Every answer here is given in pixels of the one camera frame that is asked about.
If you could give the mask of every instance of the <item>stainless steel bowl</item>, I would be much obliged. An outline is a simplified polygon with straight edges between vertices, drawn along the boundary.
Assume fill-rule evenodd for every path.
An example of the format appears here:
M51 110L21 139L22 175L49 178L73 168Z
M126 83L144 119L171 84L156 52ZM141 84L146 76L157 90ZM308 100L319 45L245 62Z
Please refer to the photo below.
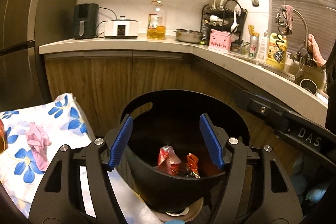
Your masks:
M176 40L180 42L187 42L192 44L198 44L202 41L202 32L177 29L176 31Z

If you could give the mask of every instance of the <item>white ladle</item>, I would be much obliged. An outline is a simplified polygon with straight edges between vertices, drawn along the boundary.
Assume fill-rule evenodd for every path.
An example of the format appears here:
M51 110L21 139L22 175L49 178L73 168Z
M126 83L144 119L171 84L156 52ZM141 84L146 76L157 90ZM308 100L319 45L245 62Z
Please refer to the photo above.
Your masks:
M234 20L233 20L233 24L231 26L231 32L233 32L237 28L237 25L238 25L237 24L236 9L234 10L233 16L234 16Z

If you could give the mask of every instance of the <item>refrigerator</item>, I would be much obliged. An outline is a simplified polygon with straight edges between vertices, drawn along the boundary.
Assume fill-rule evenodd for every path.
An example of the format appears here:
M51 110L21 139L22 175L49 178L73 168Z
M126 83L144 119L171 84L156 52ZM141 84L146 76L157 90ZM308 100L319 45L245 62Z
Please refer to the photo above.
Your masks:
M51 101L39 46L70 39L77 0L0 0L0 111Z

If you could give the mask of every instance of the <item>black trash bin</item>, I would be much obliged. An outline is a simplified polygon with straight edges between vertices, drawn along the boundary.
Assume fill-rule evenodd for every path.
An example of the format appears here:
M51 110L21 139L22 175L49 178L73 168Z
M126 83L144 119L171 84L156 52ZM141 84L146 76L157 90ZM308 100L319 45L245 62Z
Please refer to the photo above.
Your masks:
M242 117L225 103L187 90L159 90L137 97L122 113L121 119L138 107L152 108L133 121L133 133L126 156L138 193L151 209L178 212L204 195L225 177L212 163L199 129L201 114L207 113L214 126L230 137L241 137L248 145L249 132ZM184 160L188 153L199 158L201 178L186 178L157 171L159 149L171 145Z

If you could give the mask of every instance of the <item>electrical cable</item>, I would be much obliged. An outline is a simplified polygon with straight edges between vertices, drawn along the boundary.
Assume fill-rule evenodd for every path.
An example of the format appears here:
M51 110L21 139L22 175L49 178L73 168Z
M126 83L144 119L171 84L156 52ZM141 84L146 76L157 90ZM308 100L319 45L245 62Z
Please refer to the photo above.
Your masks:
M105 33L105 31L101 32L101 33L98 35L99 38L104 38L104 37L100 37L100 35L101 35L102 33Z
M96 31L95 31L95 33L97 33L97 29L98 29L99 25L100 25L101 23L103 23L103 22L106 22L106 21L101 21L101 22L99 22L99 24L98 24L97 27L96 27Z
M118 18L118 17L117 17L117 14L116 14L113 10L111 10L111 9L109 9L109 8L105 8L105 7L100 7L100 6L99 6L99 8L111 11L112 13L114 13L115 18L116 18L116 19Z

